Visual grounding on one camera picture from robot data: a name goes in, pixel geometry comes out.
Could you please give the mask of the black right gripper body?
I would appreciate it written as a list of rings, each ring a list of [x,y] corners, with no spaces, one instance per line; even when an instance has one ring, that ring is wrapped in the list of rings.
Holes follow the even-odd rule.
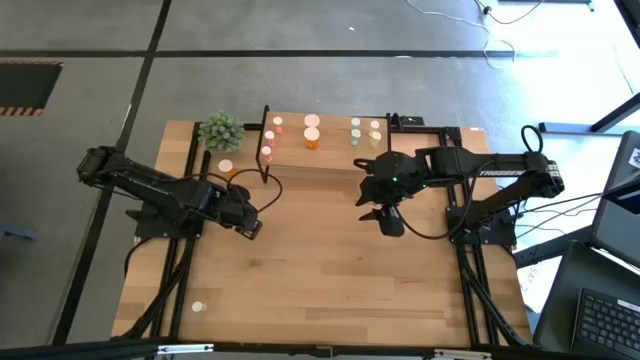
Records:
[[[374,204],[398,204],[427,187],[429,168],[424,155],[387,151],[374,160],[356,158],[353,165],[365,171],[364,179],[376,181]]]

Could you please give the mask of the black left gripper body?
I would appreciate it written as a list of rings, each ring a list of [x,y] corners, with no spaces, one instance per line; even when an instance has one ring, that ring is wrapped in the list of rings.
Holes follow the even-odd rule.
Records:
[[[242,230],[260,227],[258,210],[250,203],[249,191],[240,185],[215,185],[215,199],[211,205],[211,217],[215,222]]]

